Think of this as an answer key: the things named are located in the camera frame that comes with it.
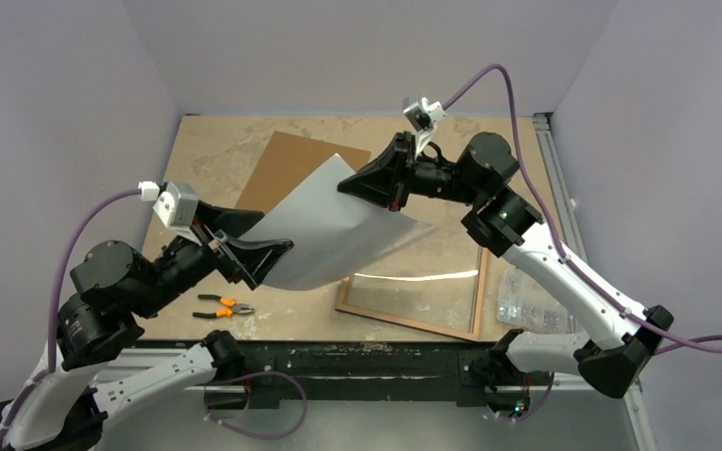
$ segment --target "paper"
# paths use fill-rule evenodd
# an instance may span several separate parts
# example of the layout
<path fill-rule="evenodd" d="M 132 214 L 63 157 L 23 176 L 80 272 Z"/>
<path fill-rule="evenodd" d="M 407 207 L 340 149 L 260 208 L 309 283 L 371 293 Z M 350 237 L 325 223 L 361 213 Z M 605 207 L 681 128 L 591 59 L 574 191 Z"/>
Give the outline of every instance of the paper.
<path fill-rule="evenodd" d="M 435 225 L 338 192 L 337 184 L 354 173 L 334 155 L 242 235 L 245 241 L 294 242 L 263 285 L 290 290 L 322 287 L 436 230 Z"/>

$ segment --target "gray wall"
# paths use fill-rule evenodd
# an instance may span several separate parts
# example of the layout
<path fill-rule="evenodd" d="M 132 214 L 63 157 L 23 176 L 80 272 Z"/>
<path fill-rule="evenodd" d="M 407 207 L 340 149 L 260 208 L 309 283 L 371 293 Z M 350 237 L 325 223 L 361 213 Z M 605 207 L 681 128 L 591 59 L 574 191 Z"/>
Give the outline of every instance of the gray wall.
<path fill-rule="evenodd" d="M 491 62 L 520 114 L 554 111 L 617 0 L 125 0 L 187 113 L 386 113 Z M 456 113 L 504 115 L 489 80 Z"/>
<path fill-rule="evenodd" d="M 593 267 L 675 332 L 722 333 L 722 1 L 621 0 L 553 125 Z M 722 356 L 643 380 L 662 449 L 722 449 Z"/>
<path fill-rule="evenodd" d="M 37 362 L 53 272 L 84 213 L 161 176 L 179 114 L 119 0 L 0 1 L 0 400 Z M 138 244 L 125 200 L 86 233 Z"/>

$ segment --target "orange-handled pliers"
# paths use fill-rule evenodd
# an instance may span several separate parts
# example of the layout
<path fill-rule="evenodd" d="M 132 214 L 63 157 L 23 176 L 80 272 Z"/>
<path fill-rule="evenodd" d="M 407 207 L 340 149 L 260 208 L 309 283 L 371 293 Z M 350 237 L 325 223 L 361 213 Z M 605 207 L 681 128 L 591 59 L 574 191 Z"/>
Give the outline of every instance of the orange-handled pliers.
<path fill-rule="evenodd" d="M 256 311 L 255 308 L 246 303 L 237 303 L 235 299 L 224 298 L 216 294 L 198 294 L 197 298 L 201 301 L 217 301 L 228 308 L 218 310 L 214 313 L 193 312 L 192 316 L 195 318 L 215 319 L 220 317 L 232 317 L 234 314 L 250 315 Z"/>

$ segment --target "transparent plastic package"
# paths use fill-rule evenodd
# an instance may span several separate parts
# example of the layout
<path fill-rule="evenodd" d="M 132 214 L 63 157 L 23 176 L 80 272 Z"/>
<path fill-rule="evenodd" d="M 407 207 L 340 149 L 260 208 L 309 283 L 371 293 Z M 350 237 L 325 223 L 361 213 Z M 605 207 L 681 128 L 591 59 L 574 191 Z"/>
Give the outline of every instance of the transparent plastic package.
<path fill-rule="evenodd" d="M 499 285 L 496 317 L 536 334 L 576 334 L 577 321 L 538 282 L 509 266 Z"/>

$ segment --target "beige work surface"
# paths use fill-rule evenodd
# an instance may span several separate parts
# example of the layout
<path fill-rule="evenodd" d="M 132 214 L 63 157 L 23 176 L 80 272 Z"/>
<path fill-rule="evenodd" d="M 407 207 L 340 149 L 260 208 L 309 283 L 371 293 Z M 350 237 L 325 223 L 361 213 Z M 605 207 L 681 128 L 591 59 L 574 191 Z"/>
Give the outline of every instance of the beige work surface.
<path fill-rule="evenodd" d="M 204 201 L 221 207 L 233 207 L 275 131 L 361 148 L 370 151 L 374 158 L 385 149 L 395 132 L 408 130 L 411 130 L 410 124 L 403 117 L 184 117 L 170 155 L 165 180 L 188 182 Z M 447 117 L 441 122 L 433 141 L 441 146 L 447 158 L 454 161 L 469 139 L 478 132 L 496 132 L 511 141 L 510 122 L 505 118 L 489 117 Z M 527 171 L 541 196 L 553 206 L 553 215 L 557 219 L 538 140 L 529 118 L 519 119 L 519 137 Z M 510 186 L 536 205 L 521 175 L 514 177 Z M 453 271 L 475 269 L 473 264 L 470 266 L 470 261 L 475 261 L 474 255 L 469 255 L 474 252 L 474 243 L 465 236 L 460 225 L 468 207 L 412 196 L 405 212 L 416 219 L 442 227 L 428 238 L 433 244 L 430 246 L 432 251 L 425 251 L 425 248 L 420 252 L 406 249 L 402 255 L 394 255 L 390 261 L 378 264 L 377 270 L 388 268 L 395 271 L 392 263 L 396 262 L 394 266 L 397 268 L 408 269 L 406 275 L 420 271 L 431 273 L 435 271 L 436 261 Z M 148 258 L 156 258 L 161 247 L 172 238 L 173 235 L 152 218 L 143 254 Z M 491 257 L 489 260 L 481 340 L 496 340 L 510 329 L 509 325 L 496 319 L 499 282 L 507 267 L 508 263 L 503 259 Z M 408 312 L 408 308 L 402 305 L 398 305 L 395 311 L 397 314 L 413 313 L 415 319 L 464 329 L 471 315 L 473 280 L 459 282 L 450 279 L 423 284 L 424 288 L 422 284 L 417 284 L 420 288 L 409 287 L 409 301 L 415 306 L 414 311 Z M 400 285 L 395 283 L 377 287 L 384 288 L 378 289 L 382 296 L 386 294 L 387 287 L 397 287 L 391 290 L 392 299 L 396 300 L 402 297 L 402 293 L 395 295 L 400 291 Z M 227 329 L 237 338 L 258 340 L 452 340 L 337 312 L 334 306 L 338 288 L 339 282 L 310 291 L 285 291 L 268 287 L 250 291 L 245 285 L 228 284 L 215 272 L 162 310 L 156 319 L 140 319 L 139 322 L 146 329 L 143 335 L 146 339 L 199 339 L 214 329 Z M 252 304 L 257 311 L 252 316 L 232 319 L 196 319 L 192 317 L 193 311 L 214 311 L 220 307 L 217 303 L 198 301 L 198 293 L 236 298 L 240 303 Z M 419 299 L 421 296 L 425 298 L 423 302 Z M 442 303 L 443 299 L 447 300 L 446 304 Z"/>

